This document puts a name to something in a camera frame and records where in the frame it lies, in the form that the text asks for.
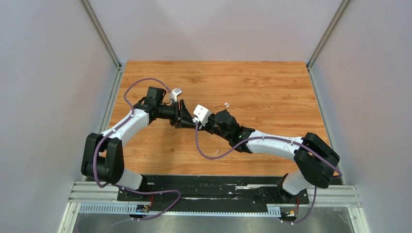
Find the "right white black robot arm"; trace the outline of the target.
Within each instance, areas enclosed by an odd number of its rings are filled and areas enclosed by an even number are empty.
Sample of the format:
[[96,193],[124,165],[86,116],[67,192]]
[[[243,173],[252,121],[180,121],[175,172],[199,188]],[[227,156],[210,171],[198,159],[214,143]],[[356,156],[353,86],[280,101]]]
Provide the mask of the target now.
[[341,175],[337,168],[339,155],[315,133],[303,137],[278,136],[240,125],[227,110],[213,114],[200,107],[193,113],[195,131],[218,135],[229,143],[230,152],[265,153],[294,161],[298,169],[277,183],[277,195],[282,202],[291,202],[300,191],[311,186],[326,189],[334,173]]

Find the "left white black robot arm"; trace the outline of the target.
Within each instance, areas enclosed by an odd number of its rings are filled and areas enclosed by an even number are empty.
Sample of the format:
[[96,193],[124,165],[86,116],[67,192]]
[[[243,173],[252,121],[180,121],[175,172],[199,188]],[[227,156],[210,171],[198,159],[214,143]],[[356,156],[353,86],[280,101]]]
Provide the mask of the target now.
[[169,94],[170,103],[163,102],[166,90],[149,87],[147,95],[132,106],[129,113],[112,128],[102,133],[90,133],[86,138],[81,173],[98,181],[130,189],[136,200],[148,197],[145,176],[125,168],[123,149],[140,130],[156,119],[167,119],[175,128],[194,128],[194,122],[176,88]]

